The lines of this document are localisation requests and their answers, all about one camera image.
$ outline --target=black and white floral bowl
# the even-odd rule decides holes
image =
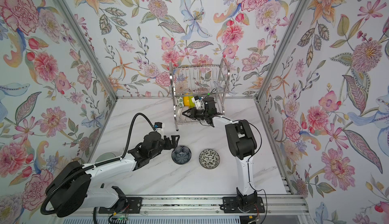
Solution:
[[[200,164],[207,169],[214,169],[220,163],[219,154],[212,149],[203,150],[200,153],[198,160],[200,161]]]
[[[172,159],[177,164],[185,164],[192,157],[191,150],[183,145],[177,146],[172,152]]]

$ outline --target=wall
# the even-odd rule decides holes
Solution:
[[[318,223],[389,223],[388,0],[312,0],[261,107]]]
[[[169,62],[175,66],[219,64],[223,56],[233,73],[230,95],[252,96],[267,74],[298,1],[67,0],[67,3],[78,16],[90,46],[119,96],[167,96]]]
[[[113,102],[52,0],[0,16],[0,223],[47,223],[46,187],[87,160]]]

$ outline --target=metal wire rack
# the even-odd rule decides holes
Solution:
[[[224,114],[224,99],[229,92],[230,66],[225,58],[220,64],[189,65],[173,67],[170,63],[170,86],[172,87],[174,123],[192,124],[199,121],[191,120],[182,115],[185,107],[177,105],[177,99],[186,96],[214,95],[219,112]]]

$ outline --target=dark blue bowl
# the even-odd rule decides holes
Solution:
[[[173,161],[179,165],[187,163],[191,157],[191,150],[183,145],[177,146],[172,152]]]

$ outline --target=dish rack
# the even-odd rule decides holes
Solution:
[[[174,67],[170,63],[170,86],[173,95],[174,123],[178,131],[179,124],[198,123],[184,115],[183,108],[177,104],[179,98],[186,96],[214,96],[219,112],[224,114],[224,100],[229,92],[230,66],[225,58],[220,64],[184,65]]]

